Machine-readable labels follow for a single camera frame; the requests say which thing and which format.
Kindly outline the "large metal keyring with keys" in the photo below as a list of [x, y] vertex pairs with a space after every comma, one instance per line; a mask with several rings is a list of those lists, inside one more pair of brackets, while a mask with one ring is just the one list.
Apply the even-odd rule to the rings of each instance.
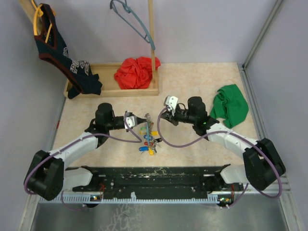
[[162, 139], [158, 137], [158, 131], [153, 130], [154, 122], [151, 120], [149, 113], [146, 113], [144, 118], [146, 122], [140, 128], [140, 134], [143, 138], [143, 146], [139, 148], [140, 153], [148, 152], [150, 156], [154, 156], [157, 153], [156, 147], [160, 147]]

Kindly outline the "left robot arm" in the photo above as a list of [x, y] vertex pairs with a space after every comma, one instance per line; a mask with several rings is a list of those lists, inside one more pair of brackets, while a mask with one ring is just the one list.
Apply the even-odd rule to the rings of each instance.
[[75, 187], [86, 187], [90, 191], [98, 189], [100, 179], [96, 170], [88, 166], [75, 169], [68, 167], [112, 138], [111, 130], [132, 131], [145, 122], [145, 118], [137, 117], [129, 111], [122, 116], [115, 116], [111, 104], [99, 104], [94, 119], [79, 137], [63, 147], [35, 153], [24, 180], [25, 192], [51, 201], [63, 191]]

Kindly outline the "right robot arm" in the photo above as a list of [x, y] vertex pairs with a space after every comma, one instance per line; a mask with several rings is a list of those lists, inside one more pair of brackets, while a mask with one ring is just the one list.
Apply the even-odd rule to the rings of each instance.
[[240, 135], [209, 116], [201, 97], [188, 99], [188, 107], [181, 108], [178, 98], [167, 96], [164, 109], [158, 116], [174, 126], [179, 123], [190, 124], [199, 136], [214, 142], [238, 155], [242, 165], [228, 165], [215, 178], [218, 189], [227, 190], [233, 183], [248, 183], [258, 191], [263, 191], [273, 182], [281, 182], [286, 173], [285, 165], [273, 142], [267, 138], [255, 140]]

